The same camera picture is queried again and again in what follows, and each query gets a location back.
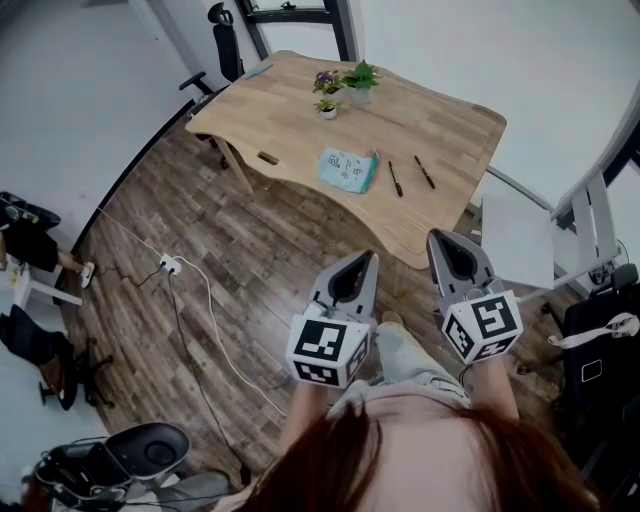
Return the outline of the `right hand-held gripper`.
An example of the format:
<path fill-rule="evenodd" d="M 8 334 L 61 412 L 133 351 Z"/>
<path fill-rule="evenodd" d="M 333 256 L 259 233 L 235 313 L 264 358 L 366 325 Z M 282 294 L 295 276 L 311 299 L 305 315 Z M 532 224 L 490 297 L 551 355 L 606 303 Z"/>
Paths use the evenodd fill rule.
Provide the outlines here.
<path fill-rule="evenodd" d="M 426 249 L 444 313 L 441 331 L 454 352 L 466 365 L 507 352 L 523 323 L 514 293 L 492 278 L 486 253 L 465 236 L 440 229 L 428 233 Z M 454 296 L 457 288 L 471 289 Z"/>

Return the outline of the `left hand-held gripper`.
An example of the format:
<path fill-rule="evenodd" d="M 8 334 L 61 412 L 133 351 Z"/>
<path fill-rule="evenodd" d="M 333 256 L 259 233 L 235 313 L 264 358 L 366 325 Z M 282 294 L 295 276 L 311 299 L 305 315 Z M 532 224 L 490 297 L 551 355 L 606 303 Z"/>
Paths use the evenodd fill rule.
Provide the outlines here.
<path fill-rule="evenodd" d="M 379 257 L 362 250 L 324 269 L 313 299 L 294 316 L 286 360 L 300 382 L 347 388 L 370 353 Z"/>

